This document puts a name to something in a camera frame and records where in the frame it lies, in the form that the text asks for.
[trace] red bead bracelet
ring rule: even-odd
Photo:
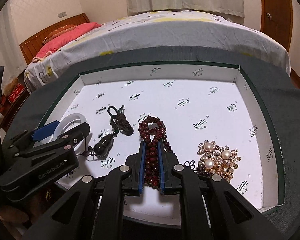
[[[155,123],[157,127],[149,130],[148,124]],[[146,143],[146,168],[145,168],[145,182],[152,187],[159,187],[159,167],[157,158],[157,145],[160,139],[163,140],[164,148],[168,152],[173,152],[170,143],[167,141],[166,128],[159,117],[148,116],[147,119],[139,123],[140,137]]]

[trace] orange pillow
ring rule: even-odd
[[[47,42],[53,40],[54,38],[60,36],[63,33],[72,31],[74,28],[76,27],[76,25],[74,24],[70,24],[70,25],[66,25],[66,26],[62,26],[56,30],[54,30],[53,32],[51,32],[42,42],[43,44],[46,44]]]

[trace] gray tablecloth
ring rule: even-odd
[[[47,109],[78,72],[111,65],[166,60],[237,64],[249,76],[272,118],[281,143],[286,173],[285,204],[266,217],[289,238],[300,225],[300,90],[292,85],[283,69],[256,58],[221,49],[166,46],[119,52],[79,62],[55,82],[31,94],[13,120],[5,140],[23,130],[36,128]]]

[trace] wooden headboard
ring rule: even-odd
[[[32,59],[37,55],[39,50],[43,47],[44,44],[42,44],[42,41],[49,35],[50,32],[65,25],[69,25],[69,24],[79,25],[88,22],[90,22],[88,17],[84,13],[82,13],[70,17],[68,19],[65,19],[63,21],[60,21],[58,23],[55,23],[43,29],[42,31],[39,31],[35,35],[31,36],[29,39],[25,40],[23,43],[20,44],[20,48],[23,56],[25,57],[27,64],[29,65],[31,63]]]

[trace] wall switch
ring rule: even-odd
[[[58,17],[59,18],[62,18],[64,16],[67,16],[67,13],[66,12],[62,12],[62,13],[58,13]]]

